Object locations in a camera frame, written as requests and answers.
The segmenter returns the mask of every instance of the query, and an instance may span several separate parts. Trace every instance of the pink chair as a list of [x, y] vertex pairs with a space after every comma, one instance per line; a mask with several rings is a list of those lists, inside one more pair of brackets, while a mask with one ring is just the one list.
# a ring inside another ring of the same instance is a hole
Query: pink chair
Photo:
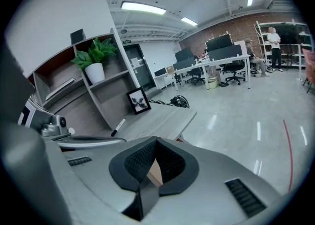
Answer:
[[302, 50], [305, 57], [305, 74], [306, 74], [306, 79], [303, 83], [303, 86], [306, 83], [306, 81], [310, 83], [310, 87], [306, 92], [308, 93], [309, 90], [311, 89], [312, 84], [315, 84], [315, 52], [306, 50], [304, 48]]

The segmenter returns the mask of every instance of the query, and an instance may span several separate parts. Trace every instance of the shelving unit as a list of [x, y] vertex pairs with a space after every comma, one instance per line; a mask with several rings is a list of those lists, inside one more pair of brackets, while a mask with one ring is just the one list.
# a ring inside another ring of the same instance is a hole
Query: shelving unit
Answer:
[[[111, 38], [111, 43], [118, 50], [117, 55], [103, 65], [105, 79], [92, 84], [85, 72], [70, 60], [75, 58], [78, 50], [87, 52], [96, 37], [100, 41]], [[136, 88], [129, 60], [123, 57], [113, 29], [109, 34], [96, 37], [60, 51], [29, 76], [29, 81], [36, 88], [37, 103], [54, 114], [64, 116], [68, 127], [73, 127], [77, 135], [110, 133], [122, 118], [134, 114], [126, 96], [127, 92]], [[51, 91], [71, 78], [75, 81], [46, 100]]]
[[307, 24], [292, 22], [270, 22], [270, 23], [259, 23], [256, 21], [254, 25], [257, 34], [258, 42], [260, 44], [261, 56], [266, 60], [267, 65], [271, 65], [271, 43], [268, 42], [268, 28], [276, 26], [296, 26], [298, 35], [298, 44], [291, 44], [290, 46], [280, 44], [281, 55], [286, 57], [286, 68], [288, 67], [299, 67], [299, 79], [301, 79], [301, 70], [305, 67], [304, 55], [302, 48], [313, 50], [313, 39], [310, 34]]

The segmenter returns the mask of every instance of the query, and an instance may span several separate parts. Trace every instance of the white pot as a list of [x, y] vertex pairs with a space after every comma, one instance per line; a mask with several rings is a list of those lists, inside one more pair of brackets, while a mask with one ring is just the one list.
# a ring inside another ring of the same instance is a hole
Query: white pot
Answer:
[[102, 63], [94, 63], [85, 68], [85, 72], [92, 84], [105, 79]]

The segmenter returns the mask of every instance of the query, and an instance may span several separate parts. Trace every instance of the red cable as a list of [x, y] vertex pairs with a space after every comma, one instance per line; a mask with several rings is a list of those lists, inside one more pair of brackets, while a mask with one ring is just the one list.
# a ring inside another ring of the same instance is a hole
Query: red cable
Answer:
[[289, 143], [289, 150], [290, 150], [291, 174], [290, 174], [290, 184], [289, 184], [289, 190], [288, 191], [291, 191], [292, 182], [293, 182], [293, 155], [292, 155], [290, 136], [289, 136], [289, 132], [287, 131], [285, 120], [283, 121], [283, 124], [284, 124], [285, 132], [286, 132], [286, 136], [287, 136], [287, 141]]

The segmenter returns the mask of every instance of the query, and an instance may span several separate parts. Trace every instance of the white wall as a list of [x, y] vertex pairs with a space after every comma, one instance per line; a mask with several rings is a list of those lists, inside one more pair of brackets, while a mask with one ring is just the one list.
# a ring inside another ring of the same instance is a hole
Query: white wall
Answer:
[[[152, 77], [155, 77], [154, 72], [176, 63], [175, 53], [181, 50], [178, 42], [148, 42], [140, 43], [139, 45]], [[170, 84], [172, 82], [171, 76], [167, 76], [165, 81], [167, 85]], [[158, 85], [160, 87], [165, 86], [163, 82]]]
[[[106, 0], [29, 0], [10, 21], [5, 38], [27, 77], [70, 46], [72, 32], [83, 29], [86, 38], [90, 38], [110, 33], [111, 28], [119, 38]], [[127, 59], [120, 40], [118, 47]]]

